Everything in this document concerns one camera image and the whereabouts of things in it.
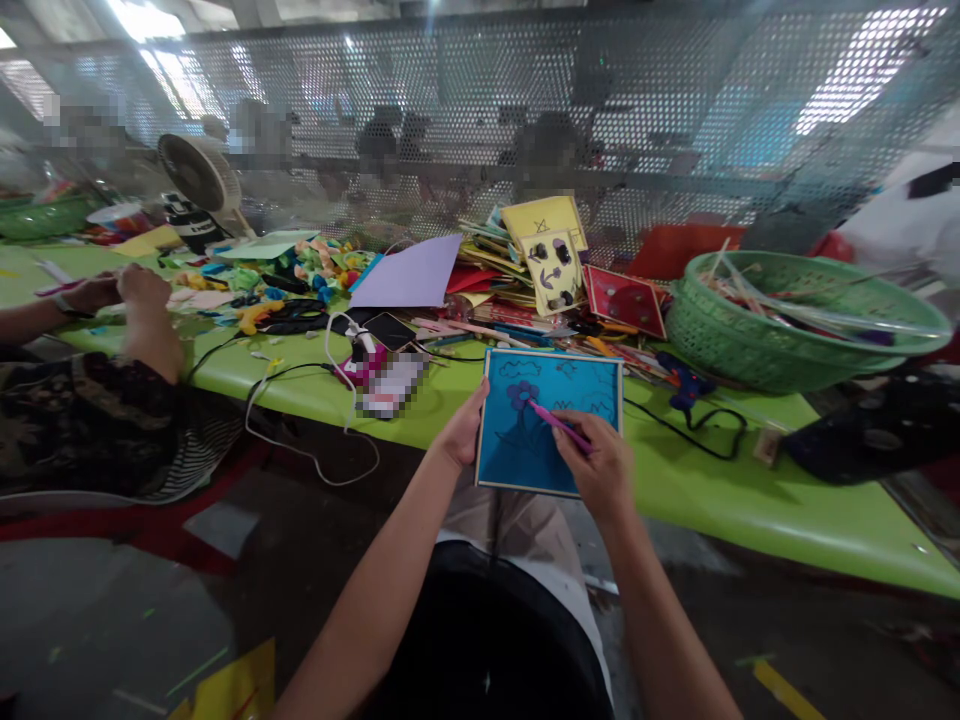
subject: perforated metal screen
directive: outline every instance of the perforated metal screen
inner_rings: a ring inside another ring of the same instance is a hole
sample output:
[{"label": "perforated metal screen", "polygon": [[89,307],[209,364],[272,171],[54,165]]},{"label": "perforated metal screen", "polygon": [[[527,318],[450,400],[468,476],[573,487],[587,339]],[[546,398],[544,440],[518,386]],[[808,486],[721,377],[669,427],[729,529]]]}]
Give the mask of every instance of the perforated metal screen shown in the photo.
[{"label": "perforated metal screen", "polygon": [[[245,177],[322,188],[333,232],[386,221],[429,237],[498,201],[574,193],[597,264],[688,220],[752,225],[745,245],[804,252],[960,94],[957,13],[724,7],[80,45],[32,53],[36,77],[3,51],[0,79],[32,107],[41,77],[70,102],[107,104],[148,147],[219,118],[232,161],[256,171]],[[259,220],[283,203],[245,207]],[[329,226],[322,215],[298,210]]]}]

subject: drawing on blue paper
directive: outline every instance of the drawing on blue paper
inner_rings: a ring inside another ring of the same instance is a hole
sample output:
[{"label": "drawing on blue paper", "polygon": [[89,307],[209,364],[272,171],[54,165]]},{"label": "drawing on blue paper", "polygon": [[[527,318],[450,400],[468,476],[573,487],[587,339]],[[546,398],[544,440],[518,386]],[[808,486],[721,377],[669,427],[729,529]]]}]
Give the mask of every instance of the drawing on blue paper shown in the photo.
[{"label": "drawing on blue paper", "polygon": [[549,410],[596,413],[619,430],[620,373],[621,362],[614,359],[490,350],[477,481],[576,495],[552,430],[529,400]]}]

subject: white fan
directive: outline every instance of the white fan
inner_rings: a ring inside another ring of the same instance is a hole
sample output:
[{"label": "white fan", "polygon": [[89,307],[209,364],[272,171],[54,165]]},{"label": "white fan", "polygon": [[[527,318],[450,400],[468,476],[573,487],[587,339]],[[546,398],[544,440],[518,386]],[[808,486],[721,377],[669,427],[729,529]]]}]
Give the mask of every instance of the white fan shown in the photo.
[{"label": "white fan", "polygon": [[240,212],[240,180],[227,159],[205,138],[161,135],[157,152],[167,175],[197,207],[227,213],[240,223],[247,237],[257,235]]}]

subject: paper flower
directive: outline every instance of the paper flower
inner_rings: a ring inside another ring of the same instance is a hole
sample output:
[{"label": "paper flower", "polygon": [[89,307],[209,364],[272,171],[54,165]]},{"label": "paper flower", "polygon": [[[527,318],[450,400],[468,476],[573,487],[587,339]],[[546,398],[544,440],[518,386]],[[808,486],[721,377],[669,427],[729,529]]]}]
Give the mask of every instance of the paper flower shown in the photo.
[{"label": "paper flower", "polygon": [[536,400],[540,396],[540,388],[531,385],[526,380],[521,380],[516,385],[507,387],[507,397],[510,398],[510,407],[517,412],[523,410],[527,400]]}]

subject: pink pen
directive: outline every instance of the pink pen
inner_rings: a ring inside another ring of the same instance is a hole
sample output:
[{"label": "pink pen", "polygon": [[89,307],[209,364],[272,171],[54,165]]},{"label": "pink pen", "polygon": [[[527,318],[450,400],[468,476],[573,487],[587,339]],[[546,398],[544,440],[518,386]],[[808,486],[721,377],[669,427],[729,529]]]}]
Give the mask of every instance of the pink pen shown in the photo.
[{"label": "pink pen", "polygon": [[573,441],[577,444],[584,454],[589,455],[593,452],[593,445],[588,443],[582,437],[580,437],[569,425],[563,422],[560,418],[554,415],[552,412],[547,410],[545,407],[537,405],[533,400],[527,398],[527,402],[530,403],[530,407],[533,408],[533,411],[540,416],[540,419],[543,420],[548,425],[553,425],[563,430],[567,435],[573,438]]}]

